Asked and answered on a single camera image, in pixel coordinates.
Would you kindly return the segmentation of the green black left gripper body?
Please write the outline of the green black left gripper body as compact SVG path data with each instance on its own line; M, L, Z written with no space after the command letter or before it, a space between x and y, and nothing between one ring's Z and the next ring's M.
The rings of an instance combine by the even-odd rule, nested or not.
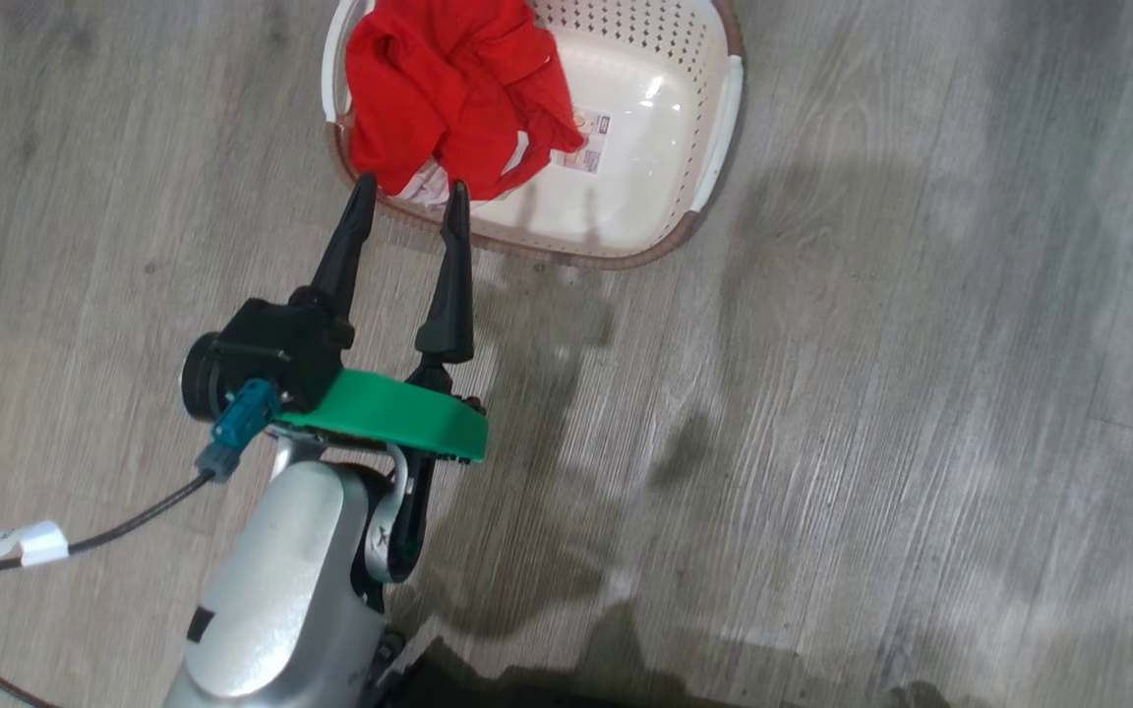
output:
M414 573L426 537L426 505L437 461L477 463L489 451L489 420L475 398L428 389L444 369L401 382L346 369L310 413L284 412L280 438L320 447L368 449L394 461L387 481L366 474L372 510L363 534L364 572L377 583L401 583Z

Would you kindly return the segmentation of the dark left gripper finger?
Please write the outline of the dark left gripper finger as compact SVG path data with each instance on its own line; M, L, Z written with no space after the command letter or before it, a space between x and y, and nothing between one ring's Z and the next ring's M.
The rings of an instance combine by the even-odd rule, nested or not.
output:
M310 279L310 290L318 292L335 319L350 318L356 274L372 234L377 196L375 174L360 174Z
M452 185L440 236L444 259L427 318L415 335L415 349L432 362L455 366L469 362L475 355L471 223L469 190L463 181Z

